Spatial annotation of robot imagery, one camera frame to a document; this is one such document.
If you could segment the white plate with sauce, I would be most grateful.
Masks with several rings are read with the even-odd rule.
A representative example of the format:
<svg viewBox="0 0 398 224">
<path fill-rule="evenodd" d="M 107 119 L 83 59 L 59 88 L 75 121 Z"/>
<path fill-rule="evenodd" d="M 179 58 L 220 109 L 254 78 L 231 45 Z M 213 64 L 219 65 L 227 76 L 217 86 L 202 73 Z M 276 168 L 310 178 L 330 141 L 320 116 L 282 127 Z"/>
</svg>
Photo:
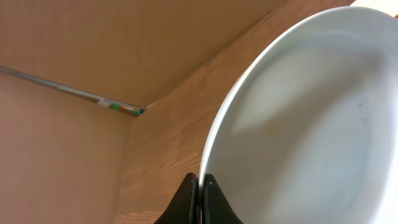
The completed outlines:
<svg viewBox="0 0 398 224">
<path fill-rule="evenodd" d="M 242 223 L 397 222 L 397 20 L 316 13 L 238 78 L 210 129 L 212 174 Z"/>
</svg>

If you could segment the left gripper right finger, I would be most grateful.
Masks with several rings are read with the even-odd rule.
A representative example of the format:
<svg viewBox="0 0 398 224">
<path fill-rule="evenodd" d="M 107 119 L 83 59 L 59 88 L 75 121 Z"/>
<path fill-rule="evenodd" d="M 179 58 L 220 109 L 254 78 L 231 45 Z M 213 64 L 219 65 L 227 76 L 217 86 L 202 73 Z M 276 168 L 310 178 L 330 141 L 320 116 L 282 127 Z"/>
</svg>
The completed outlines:
<svg viewBox="0 0 398 224">
<path fill-rule="evenodd" d="M 212 174 L 206 174 L 204 178 L 201 214 L 204 224 L 243 224 Z"/>
</svg>

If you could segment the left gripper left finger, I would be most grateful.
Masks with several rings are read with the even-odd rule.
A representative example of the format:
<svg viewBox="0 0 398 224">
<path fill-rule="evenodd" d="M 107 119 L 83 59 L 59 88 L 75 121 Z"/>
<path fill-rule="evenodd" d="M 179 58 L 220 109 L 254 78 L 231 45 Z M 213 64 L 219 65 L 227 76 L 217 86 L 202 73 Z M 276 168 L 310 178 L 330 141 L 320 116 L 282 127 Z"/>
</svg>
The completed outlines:
<svg viewBox="0 0 398 224">
<path fill-rule="evenodd" d="M 154 224 L 195 224 L 197 222 L 198 179 L 188 173 L 169 205 Z"/>
</svg>

